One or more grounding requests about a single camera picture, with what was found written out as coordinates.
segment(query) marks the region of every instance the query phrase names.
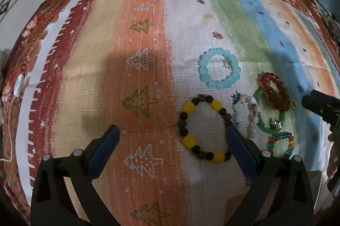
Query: blue stripe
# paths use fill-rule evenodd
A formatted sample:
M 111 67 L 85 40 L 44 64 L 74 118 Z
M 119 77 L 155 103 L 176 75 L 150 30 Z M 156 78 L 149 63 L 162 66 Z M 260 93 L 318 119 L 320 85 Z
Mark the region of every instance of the blue stripe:
M 300 103 L 303 95 L 310 93 L 312 86 L 307 80 L 294 45 L 281 32 L 274 19 L 270 16 L 259 0 L 239 1 L 241 6 L 256 21 L 259 30 L 266 39 L 270 51 L 269 58 L 272 60 L 273 67 L 281 70 L 282 81 L 287 88 L 290 98 L 293 98 Z M 279 42 L 280 40 L 283 42 L 285 47 L 281 47 Z M 304 89 L 303 93 L 299 92 L 298 85 L 302 86 Z M 301 106 L 301 104 L 299 104 L 297 109 L 295 109 L 295 114 L 295 128 L 299 133 L 297 142 L 299 143 L 299 148 L 304 149 L 300 151 L 300 154 L 303 157 L 306 169 L 319 170 L 323 166 L 319 159 L 321 143 L 318 142 L 317 144 L 314 144 L 312 142 L 312 135 L 317 134 L 319 136 L 319 140 L 321 140 L 322 126 L 320 123 L 320 117 L 316 114 L 312 114 L 310 117 L 307 117 L 305 109 Z

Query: bracelet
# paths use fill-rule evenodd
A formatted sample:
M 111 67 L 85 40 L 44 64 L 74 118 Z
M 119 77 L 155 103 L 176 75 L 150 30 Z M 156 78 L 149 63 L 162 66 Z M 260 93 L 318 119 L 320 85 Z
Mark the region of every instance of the bracelet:
M 262 96 L 262 94 L 265 92 L 265 89 L 263 88 L 258 88 L 255 93 L 254 93 L 254 98 L 256 100 L 256 102 L 258 103 L 258 106 L 260 106 L 259 102 L 260 102 L 260 98 Z M 276 96 L 278 93 L 276 91 L 273 91 L 273 94 L 274 96 Z M 263 122 L 262 120 L 262 117 L 261 117 L 261 114 L 260 112 L 257 113 L 257 117 L 258 117 L 258 123 L 257 123 L 257 126 L 259 127 L 259 129 L 261 129 L 261 131 L 265 132 L 265 133 L 268 133 L 270 135 L 273 135 L 273 134 L 276 134 L 278 133 L 281 128 L 282 128 L 282 125 L 279 125 L 278 128 L 276 129 L 269 129 L 267 128 L 267 126 L 265 125 L 265 123 Z M 279 121 L 282 121 L 282 123 L 284 124 L 285 123 L 285 119 L 286 119 L 286 113 L 285 112 L 280 112 L 279 113 L 279 117 L 278 117 Z
M 197 97 L 194 97 L 191 102 L 187 102 L 183 105 L 182 112 L 180 113 L 180 119 L 177 122 L 177 126 L 180 129 L 180 136 L 183 138 L 183 144 L 185 147 L 191 149 L 191 152 L 197 155 L 197 158 L 203 160 L 206 159 L 208 161 L 213 162 L 221 162 L 228 161 L 231 158 L 231 154 L 229 152 L 222 153 L 220 151 L 205 152 L 201 150 L 201 147 L 196 144 L 196 140 L 193 136 L 189 135 L 188 129 L 186 129 L 186 119 L 188 118 L 188 114 L 191 114 L 195 106 L 197 106 L 200 102 L 207 102 L 209 105 L 217 111 L 225 122 L 231 121 L 232 115 L 227 113 L 227 110 L 222 107 L 222 103 L 214 99 L 212 96 L 205 96 L 204 94 L 200 94 Z
M 254 96 L 248 96 L 246 94 L 240 94 L 236 91 L 232 96 L 232 108 L 234 110 L 233 120 L 235 125 L 239 124 L 241 122 L 241 117 L 239 115 L 239 110 L 241 109 L 241 104 L 248 103 L 248 106 L 250 106 L 250 110 L 254 112 L 253 121 L 251 122 L 251 128 L 250 128 L 250 134 L 256 134 L 258 131 L 258 128 L 256 125 L 258 124 L 259 118 L 259 106 L 257 103 L 257 100 Z
M 269 96 L 269 100 L 274 103 L 274 108 L 280 112 L 286 112 L 289 110 L 290 101 L 289 95 L 287 94 L 287 89 L 283 86 L 283 82 L 274 73 L 262 72 L 259 76 L 259 84 L 265 89 L 266 94 Z M 274 93 L 274 89 L 270 86 L 270 81 L 272 81 L 279 92 Z
M 288 149 L 285 152 L 284 157 L 289 158 L 294 151 L 294 136 L 290 132 L 280 132 L 278 135 L 272 135 L 268 138 L 267 149 L 274 155 L 274 144 L 280 139 L 288 139 Z
M 223 56 L 227 62 L 230 63 L 232 75 L 227 75 L 225 80 L 217 81 L 210 78 L 208 73 L 208 61 L 215 55 Z M 240 79 L 241 68 L 238 66 L 238 61 L 234 54 L 230 54 L 229 50 L 223 48 L 211 48 L 202 55 L 202 59 L 199 60 L 198 65 L 200 66 L 198 72 L 200 73 L 200 79 L 202 82 L 207 83 L 208 87 L 218 90 L 230 88 L 237 80 Z

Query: fabric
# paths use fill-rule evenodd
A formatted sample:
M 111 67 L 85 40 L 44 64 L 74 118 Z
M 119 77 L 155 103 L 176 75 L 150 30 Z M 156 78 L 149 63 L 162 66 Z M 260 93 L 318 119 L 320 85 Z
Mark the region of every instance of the fabric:
M 120 143 L 93 184 L 121 225 L 223 225 L 251 183 L 233 157 L 198 160 L 183 146 L 176 126 L 182 104 L 211 94 L 232 113 L 234 93 L 253 94 L 257 75 L 274 72 L 298 103 L 283 129 L 295 136 L 294 154 L 307 170 L 325 172 L 328 126 L 299 104 L 312 89 L 339 97 L 338 51 L 325 29 L 312 0 L 47 0 L 8 64 L 4 157 L 11 155 L 9 134 L 14 154 L 1 162 L 4 187 L 29 221 L 42 156 L 68 156 L 113 123 Z M 215 47 L 235 54 L 242 69 L 230 89 L 199 79 L 199 56 Z M 208 68 L 218 80 L 230 73 L 218 57 Z M 25 89 L 13 98 L 20 73 Z M 278 116 L 266 101 L 260 109 L 265 121 Z M 241 116 L 249 137 L 246 106 Z M 226 152 L 222 120 L 208 104 L 189 116 L 188 130 L 203 150 Z M 268 134 L 255 141 L 265 149 Z M 278 142 L 275 155 L 286 149 Z M 84 217 L 72 190 L 71 197 Z

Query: yellow bead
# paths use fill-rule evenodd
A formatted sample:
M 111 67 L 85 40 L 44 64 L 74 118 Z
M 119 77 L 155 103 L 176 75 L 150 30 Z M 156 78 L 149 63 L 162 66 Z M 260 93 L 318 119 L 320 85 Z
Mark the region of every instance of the yellow bead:
M 196 140 L 193 136 L 191 135 L 186 135 L 183 139 L 183 144 L 187 148 L 193 148 L 193 146 L 196 144 Z
M 214 152 L 214 158 L 212 159 L 213 162 L 222 162 L 224 161 L 224 154 L 220 151 Z
M 217 100 L 217 99 L 214 99 L 211 103 L 210 103 L 210 106 L 215 110 L 215 111 L 219 111 L 223 105 L 222 103 Z
M 195 110 L 195 105 L 192 102 L 187 102 L 183 105 L 183 112 L 186 112 L 187 114 L 191 114 Z

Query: orange stripe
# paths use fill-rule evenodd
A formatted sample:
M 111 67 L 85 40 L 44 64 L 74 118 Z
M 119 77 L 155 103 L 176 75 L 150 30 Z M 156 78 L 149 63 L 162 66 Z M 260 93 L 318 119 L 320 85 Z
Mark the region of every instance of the orange stripe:
M 295 33 L 299 37 L 300 41 L 303 43 L 305 48 L 308 48 L 308 54 L 312 62 L 312 66 L 315 67 L 314 71 L 317 74 L 321 90 L 325 91 L 326 94 L 335 96 L 335 90 L 333 87 L 333 82 L 331 76 L 327 70 L 324 58 L 320 53 L 315 42 L 310 38 L 308 33 L 305 31 L 300 21 L 294 16 L 288 6 L 286 6 L 280 0 L 270 0 L 280 15 L 290 23 Z
M 142 3 L 147 8 L 147 2 L 151 5 L 149 11 L 135 10 Z M 187 180 L 181 168 L 180 153 L 176 152 L 176 94 L 171 83 L 169 60 L 172 56 L 170 42 L 165 37 L 163 0 L 123 0 L 120 11 L 119 22 L 113 27 L 112 57 L 106 62 L 108 73 L 104 81 L 108 100 L 114 105 L 105 115 L 120 127 L 121 133 L 126 133 L 121 134 L 120 143 L 105 169 L 107 178 L 112 179 L 107 183 L 111 199 L 109 208 L 122 225 L 140 226 L 131 213 L 144 204 L 151 207 L 158 202 L 160 210 L 170 214 L 160 218 L 163 226 L 186 225 L 184 192 Z M 146 19 L 152 25 L 148 33 L 129 29 Z M 149 69 L 137 70 L 129 66 L 127 58 L 145 48 L 148 48 L 148 55 L 155 58 L 154 62 L 149 62 Z M 149 118 L 142 112 L 136 116 L 122 106 L 126 97 L 132 96 L 137 89 L 140 92 L 145 86 L 150 98 L 158 100 L 157 104 L 149 105 Z M 153 157 L 163 158 L 164 162 L 154 166 L 154 179 L 146 171 L 140 176 L 124 163 L 125 158 L 134 155 L 139 147 L 143 153 L 149 144 Z

